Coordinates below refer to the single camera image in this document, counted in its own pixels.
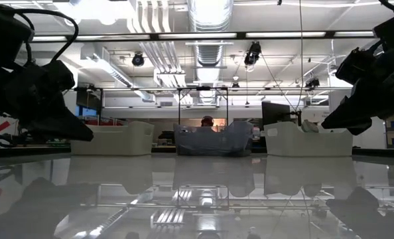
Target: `white plastic bin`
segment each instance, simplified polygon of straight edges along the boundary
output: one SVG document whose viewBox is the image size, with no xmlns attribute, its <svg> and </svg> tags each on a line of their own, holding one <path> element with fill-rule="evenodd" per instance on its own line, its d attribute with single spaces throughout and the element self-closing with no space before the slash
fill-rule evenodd
<svg viewBox="0 0 394 239">
<path fill-rule="evenodd" d="M 305 133 L 293 122 L 264 126 L 268 155 L 288 157 L 352 155 L 353 135 L 348 130 L 320 129 L 320 133 Z"/>
<path fill-rule="evenodd" d="M 146 155 L 151 153 L 154 125 L 134 121 L 128 126 L 88 125 L 91 142 L 72 141 L 74 155 Z"/>
</svg>

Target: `person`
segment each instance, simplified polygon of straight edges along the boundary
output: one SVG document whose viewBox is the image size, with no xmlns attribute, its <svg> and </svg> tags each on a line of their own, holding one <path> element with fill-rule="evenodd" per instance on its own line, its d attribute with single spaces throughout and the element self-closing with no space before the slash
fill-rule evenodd
<svg viewBox="0 0 394 239">
<path fill-rule="evenodd" d="M 212 127 L 214 124 L 214 120 L 211 116 L 204 116 L 202 119 L 202 127 L 209 126 Z"/>
</svg>

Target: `fluorescent light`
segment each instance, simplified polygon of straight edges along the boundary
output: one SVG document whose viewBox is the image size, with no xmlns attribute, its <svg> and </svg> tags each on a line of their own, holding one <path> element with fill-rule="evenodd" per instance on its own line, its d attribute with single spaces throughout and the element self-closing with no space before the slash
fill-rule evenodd
<svg viewBox="0 0 394 239">
<path fill-rule="evenodd" d="M 175 91 L 176 88 L 139 88 L 137 90 L 149 90 L 149 91 Z"/>
<path fill-rule="evenodd" d="M 237 37 L 237 33 L 175 33 L 160 34 L 160 39 L 233 39 Z"/>
<path fill-rule="evenodd" d="M 195 81 L 193 81 L 192 83 L 198 86 L 198 84 L 201 84 L 201 83 L 208 83 L 208 82 L 202 81 L 202 80 L 195 80 Z"/>
<path fill-rule="evenodd" d="M 345 31 L 337 32 L 334 34 L 335 37 L 374 37 L 374 33 L 371 31 Z"/>
<path fill-rule="evenodd" d="M 33 37 L 33 42 L 39 41 L 66 41 L 65 36 Z"/>
<path fill-rule="evenodd" d="M 78 36 L 76 40 L 148 40 L 150 35 L 146 34 L 135 34 L 135 35 L 88 35 L 88 36 Z"/>
<path fill-rule="evenodd" d="M 234 42 L 186 42 L 186 46 L 227 46 L 233 45 Z"/>
<path fill-rule="evenodd" d="M 265 90 L 264 87 L 228 88 L 228 90 Z"/>
<path fill-rule="evenodd" d="M 277 33 L 246 33 L 247 38 L 275 38 L 275 37 L 323 37 L 325 32 L 277 32 Z"/>
<path fill-rule="evenodd" d="M 122 92 L 122 91 L 131 91 L 130 88 L 104 88 L 105 92 Z"/>
</svg>

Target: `ceiling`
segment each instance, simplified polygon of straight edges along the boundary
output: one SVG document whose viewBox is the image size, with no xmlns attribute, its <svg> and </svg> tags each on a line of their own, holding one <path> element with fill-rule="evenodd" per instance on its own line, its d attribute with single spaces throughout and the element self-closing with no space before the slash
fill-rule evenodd
<svg viewBox="0 0 394 239">
<path fill-rule="evenodd" d="M 18 1 L 11 4 L 16 8 L 57 8 L 51 1 Z M 273 5 L 277 1 L 234 1 L 233 13 L 228 31 L 300 31 L 300 13 L 298 6 Z M 284 3 L 298 3 L 295 0 L 284 0 Z M 376 0 L 302 0 L 302 29 L 304 31 L 333 31 L 333 30 L 364 30 L 369 31 L 376 25 L 393 17 L 393 12 L 381 5 L 368 5 L 357 7 L 340 7 L 337 4 L 346 3 L 373 3 Z M 174 32 L 187 32 L 190 30 L 186 1 L 168 1 L 169 23 Z M 66 25 L 64 20 L 51 16 L 33 15 L 31 20 L 35 25 L 37 35 L 66 35 L 72 34 L 72 27 Z M 79 24 L 80 35 L 101 35 L 130 33 L 125 19 L 117 20 L 115 24 L 103 25 L 98 20 L 82 20 Z M 241 87 L 264 87 L 271 83 L 270 75 L 263 59 L 260 59 L 253 72 L 246 72 L 242 63 L 242 56 L 251 45 L 250 40 L 231 40 L 233 45 L 225 46 L 223 66 L 220 80 L 223 85 L 231 86 L 233 76 L 239 76 Z M 285 86 L 300 86 L 302 73 L 313 70 L 319 77 L 322 86 L 328 85 L 327 64 L 331 56 L 336 56 L 337 64 L 356 47 L 367 47 L 373 39 L 313 39 L 313 40 L 261 40 L 262 55 L 265 58 L 272 75 Z M 111 63 L 118 66 L 124 74 L 138 81 L 141 87 L 156 87 L 153 80 L 154 67 L 149 60 L 142 67 L 134 67 L 131 59 L 134 52 L 142 51 L 138 42 L 95 42 L 74 43 L 65 53 L 64 58 L 70 59 L 76 68 L 79 68 L 79 82 L 92 83 L 101 87 L 115 87 L 115 80 L 103 70 L 86 64 L 80 59 L 80 49 L 85 44 L 93 44 L 95 48 L 106 48 L 111 53 Z M 186 83 L 196 80 L 193 47 L 186 46 L 185 41 L 174 42 L 176 54 L 186 76 Z M 32 44 L 34 56 L 45 57 L 40 52 L 56 52 L 62 44 L 38 43 Z"/>
</svg>

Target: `ceiling-mounted camera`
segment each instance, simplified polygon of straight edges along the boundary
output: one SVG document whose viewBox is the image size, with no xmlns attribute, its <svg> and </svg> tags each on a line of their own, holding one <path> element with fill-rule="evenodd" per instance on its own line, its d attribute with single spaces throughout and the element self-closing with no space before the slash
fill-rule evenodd
<svg viewBox="0 0 394 239">
<path fill-rule="evenodd" d="M 238 82 L 232 83 L 232 88 L 239 88 Z"/>
<path fill-rule="evenodd" d="M 247 54 L 245 55 L 244 64 L 246 66 L 253 66 L 256 64 L 257 60 L 259 60 L 259 54 L 261 54 L 261 52 L 262 50 L 259 42 L 252 42 L 249 51 L 247 51 Z"/>
<path fill-rule="evenodd" d="M 132 58 L 132 64 L 134 66 L 143 66 L 144 65 L 144 57 L 142 52 L 136 52 L 135 56 Z"/>
<path fill-rule="evenodd" d="M 306 81 L 306 85 L 304 87 L 309 88 L 309 90 L 314 90 L 316 87 L 320 85 L 318 77 L 314 77 Z"/>
</svg>

